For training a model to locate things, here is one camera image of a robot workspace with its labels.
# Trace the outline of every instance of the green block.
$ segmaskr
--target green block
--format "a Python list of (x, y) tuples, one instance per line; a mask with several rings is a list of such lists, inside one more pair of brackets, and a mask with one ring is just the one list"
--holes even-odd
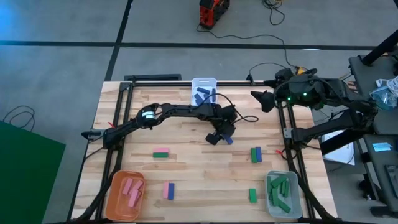
[(287, 177), (285, 177), (284, 175), (279, 176), (278, 178), (276, 178), (275, 180), (273, 180), (271, 182), (271, 185), (273, 187), (277, 187), (279, 184), (281, 184), (283, 181), (287, 180)]
[(252, 163), (257, 163), (257, 152), (256, 148), (251, 149), (251, 162)]
[(273, 206), (278, 206), (278, 189), (277, 188), (273, 188), (272, 189), (272, 205)]
[(289, 181), (285, 181), (285, 191), (284, 191), (284, 197), (289, 196)]
[(267, 191), (268, 191), (268, 193), (271, 193), (271, 189), (272, 189), (272, 186), (271, 186), (271, 176), (268, 176), (268, 177), (267, 177)]
[(249, 189), (250, 203), (257, 203), (257, 193), (255, 189)]
[(154, 158), (167, 158), (168, 156), (168, 152), (154, 152)]
[(280, 193), (281, 194), (285, 193), (285, 188), (286, 188), (286, 181), (283, 181), (282, 184), (280, 184)]
[(283, 201), (278, 199), (278, 207), (281, 208), (283, 211), (285, 211), (286, 213), (290, 212), (290, 207), (287, 206)]

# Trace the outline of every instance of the red power tool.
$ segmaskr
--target red power tool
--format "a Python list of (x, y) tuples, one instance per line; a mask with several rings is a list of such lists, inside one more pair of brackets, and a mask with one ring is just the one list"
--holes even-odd
[(229, 0), (200, 0), (200, 25), (212, 29), (229, 8)]

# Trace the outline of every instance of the white paper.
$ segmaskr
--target white paper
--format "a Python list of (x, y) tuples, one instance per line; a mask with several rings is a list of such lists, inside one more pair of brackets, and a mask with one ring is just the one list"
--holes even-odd
[[(336, 136), (343, 131), (335, 131), (329, 134), (326, 134), (322, 136), (322, 142), (332, 138), (333, 136)], [(349, 162), (349, 165), (354, 166), (355, 165), (355, 158), (353, 157), (354, 155), (354, 143), (351, 142), (348, 145), (345, 145), (337, 150), (334, 150), (333, 152), (329, 152), (328, 154), (324, 155), (323, 158), (330, 160), (330, 161), (335, 161), (335, 162), (342, 162), (344, 164), (348, 163), (351, 158), (351, 162)]]

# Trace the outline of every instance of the pink block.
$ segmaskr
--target pink block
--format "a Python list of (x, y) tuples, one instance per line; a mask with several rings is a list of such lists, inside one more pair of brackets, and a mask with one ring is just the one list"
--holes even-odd
[(136, 203), (137, 198), (138, 198), (138, 190), (133, 189), (130, 200), (129, 200), (129, 207), (134, 207), (134, 204)]
[(137, 183), (132, 187), (134, 190), (139, 190), (139, 188), (142, 186), (143, 181), (138, 180)]
[(138, 201), (140, 196), (141, 196), (141, 192), (138, 192), (138, 195), (137, 195), (137, 198), (136, 198), (136, 203), (137, 203), (137, 201)]
[(131, 184), (132, 184), (132, 179), (131, 179), (131, 178), (128, 178), (128, 179), (127, 179), (127, 182), (126, 182), (126, 184), (125, 184), (125, 186), (124, 186), (124, 189), (123, 189), (123, 191), (122, 191), (123, 194), (126, 195), (126, 194), (129, 193)]
[(169, 182), (164, 182), (163, 186), (163, 198), (168, 198), (169, 197)]
[(170, 149), (169, 148), (157, 148), (154, 149), (154, 152), (169, 152)]

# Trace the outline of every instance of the green board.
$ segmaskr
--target green board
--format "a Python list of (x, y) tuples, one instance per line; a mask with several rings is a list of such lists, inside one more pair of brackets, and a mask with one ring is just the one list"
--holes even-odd
[(0, 121), (0, 223), (42, 223), (64, 150)]

